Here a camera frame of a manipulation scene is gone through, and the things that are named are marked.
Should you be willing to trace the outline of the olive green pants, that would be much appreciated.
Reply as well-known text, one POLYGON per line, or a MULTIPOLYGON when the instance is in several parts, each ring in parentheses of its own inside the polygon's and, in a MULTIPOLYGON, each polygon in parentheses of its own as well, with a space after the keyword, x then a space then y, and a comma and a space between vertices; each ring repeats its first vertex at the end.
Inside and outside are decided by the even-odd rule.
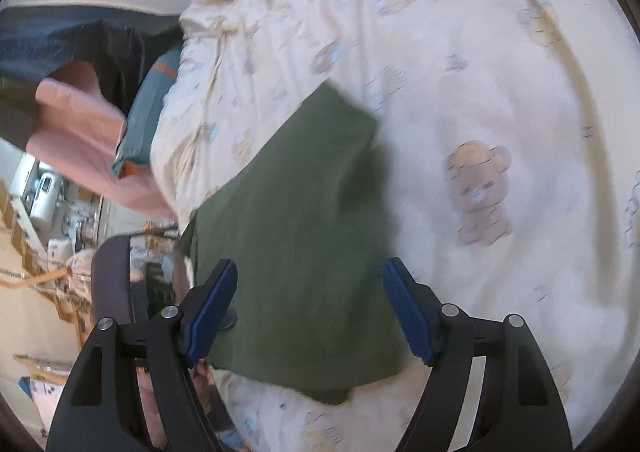
POLYGON ((318 87, 250 164, 193 214, 179 246, 203 283, 238 269, 238 316, 216 368, 337 406, 397 375, 405 344, 383 289, 392 251, 378 122, 318 87))

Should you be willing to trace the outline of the purple folding chair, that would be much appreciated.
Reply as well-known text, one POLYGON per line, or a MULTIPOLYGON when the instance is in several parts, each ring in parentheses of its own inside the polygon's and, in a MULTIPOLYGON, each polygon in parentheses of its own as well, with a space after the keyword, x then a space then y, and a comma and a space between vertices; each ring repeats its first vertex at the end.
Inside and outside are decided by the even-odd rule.
POLYGON ((160 310, 175 304, 172 280, 161 261, 142 261, 141 276, 131 278, 132 239, 149 237, 160 243, 174 242, 175 226, 152 228, 129 235, 114 235, 96 250, 91 264, 91 302, 96 321, 109 317, 118 324, 148 321, 160 310))

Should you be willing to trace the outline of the white water heater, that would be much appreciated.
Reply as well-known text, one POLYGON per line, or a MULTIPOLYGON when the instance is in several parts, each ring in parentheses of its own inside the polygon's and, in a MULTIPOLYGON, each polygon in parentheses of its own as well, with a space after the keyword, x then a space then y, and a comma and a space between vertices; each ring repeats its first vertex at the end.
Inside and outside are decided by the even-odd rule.
POLYGON ((51 229, 62 183, 63 179, 58 174, 47 172, 40 176, 29 213, 29 219, 36 230, 47 231, 51 229))

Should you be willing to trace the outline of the teal bed headboard cushion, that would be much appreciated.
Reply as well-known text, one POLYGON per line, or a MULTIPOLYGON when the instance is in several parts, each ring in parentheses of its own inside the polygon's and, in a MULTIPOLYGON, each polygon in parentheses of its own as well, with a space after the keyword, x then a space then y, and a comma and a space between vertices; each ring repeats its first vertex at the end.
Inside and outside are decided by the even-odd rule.
POLYGON ((181 49, 178 44, 158 57, 138 89, 112 165, 112 172, 119 179, 148 172, 151 143, 164 108, 164 98, 177 79, 181 49))

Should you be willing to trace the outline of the pink hanging curtain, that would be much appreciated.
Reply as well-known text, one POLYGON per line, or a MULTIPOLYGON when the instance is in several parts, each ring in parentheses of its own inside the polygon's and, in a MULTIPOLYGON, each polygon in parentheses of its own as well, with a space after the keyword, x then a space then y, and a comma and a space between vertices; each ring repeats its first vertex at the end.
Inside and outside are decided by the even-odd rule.
POLYGON ((177 219, 148 169, 124 178, 114 175, 112 165, 126 120, 103 97, 91 64, 72 61, 55 70, 39 83, 35 99, 36 120, 27 153, 127 209, 152 219, 177 219))

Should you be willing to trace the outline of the cream bear print duvet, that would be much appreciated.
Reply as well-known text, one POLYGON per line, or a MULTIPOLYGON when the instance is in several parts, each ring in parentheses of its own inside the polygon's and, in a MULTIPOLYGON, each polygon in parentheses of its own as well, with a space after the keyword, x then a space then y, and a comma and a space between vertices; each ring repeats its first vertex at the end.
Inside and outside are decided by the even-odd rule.
MULTIPOLYGON (((620 2, 193 0, 180 23, 152 168, 182 234, 331 85, 378 122, 385 261, 472 318, 521 316, 572 450, 592 443, 639 351, 639 41, 620 2)), ((400 335, 400 372, 337 406, 214 379, 254 451, 390 451, 431 374, 400 335)))

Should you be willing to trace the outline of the dark navy hanging cloth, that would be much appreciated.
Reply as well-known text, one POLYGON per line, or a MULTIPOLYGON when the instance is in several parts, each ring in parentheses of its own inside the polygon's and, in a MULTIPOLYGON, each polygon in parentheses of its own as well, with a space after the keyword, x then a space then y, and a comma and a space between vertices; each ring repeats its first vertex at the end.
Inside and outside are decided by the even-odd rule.
POLYGON ((2 9, 1 138, 26 148, 36 88, 74 61, 90 64, 102 95, 127 113, 153 62, 181 41, 176 16, 93 6, 2 9))

